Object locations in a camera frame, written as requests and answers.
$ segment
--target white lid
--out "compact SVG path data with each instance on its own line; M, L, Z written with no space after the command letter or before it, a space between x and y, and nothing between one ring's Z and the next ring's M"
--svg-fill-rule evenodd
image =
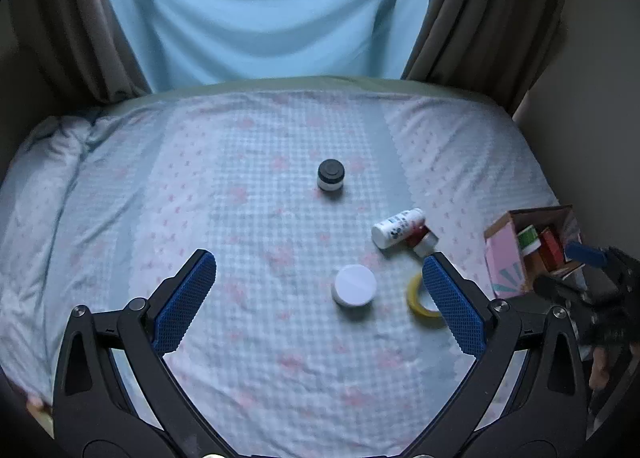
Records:
M376 276L366 266L348 264L335 276L332 296L342 306L364 306L376 295L377 287Z

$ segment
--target blue object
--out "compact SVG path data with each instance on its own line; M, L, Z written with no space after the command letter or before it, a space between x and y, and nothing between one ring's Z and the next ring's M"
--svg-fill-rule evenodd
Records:
M422 282L460 349L479 359L486 350L482 318L434 256L424 260Z
M154 350L158 355L174 352L198 313L216 281L216 259L206 252L191 269L184 281L156 317Z
M564 254L571 260L576 260L595 268L607 266L607 256L604 251L578 242L568 242L564 246Z
M153 92L257 78L399 79L429 0L110 0Z

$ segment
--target light blue curtain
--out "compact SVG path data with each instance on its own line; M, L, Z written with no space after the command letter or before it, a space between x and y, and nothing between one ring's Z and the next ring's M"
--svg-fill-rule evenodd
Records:
M230 80L399 78L429 0L111 0L153 91Z

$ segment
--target jar lid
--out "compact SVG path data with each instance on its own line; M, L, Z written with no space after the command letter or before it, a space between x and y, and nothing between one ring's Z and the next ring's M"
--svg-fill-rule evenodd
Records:
M329 158L318 167L318 178L324 183L340 183L344 180L344 166L338 160Z
M376 276L366 266L348 264L335 276L332 296L342 306L364 306L376 295L377 287Z

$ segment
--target human hand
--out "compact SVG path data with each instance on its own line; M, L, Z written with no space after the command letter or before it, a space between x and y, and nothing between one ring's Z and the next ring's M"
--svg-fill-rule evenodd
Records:
M634 357L640 357L640 343L629 345L631 354ZM591 376L589 377L589 387L594 390L602 390L609 381L609 359L606 348L598 346L593 351L593 366L591 367Z
M27 396L27 411L36 419L36 421L49 433L53 438L53 420L50 414L50 408L45 405L41 398L34 395Z

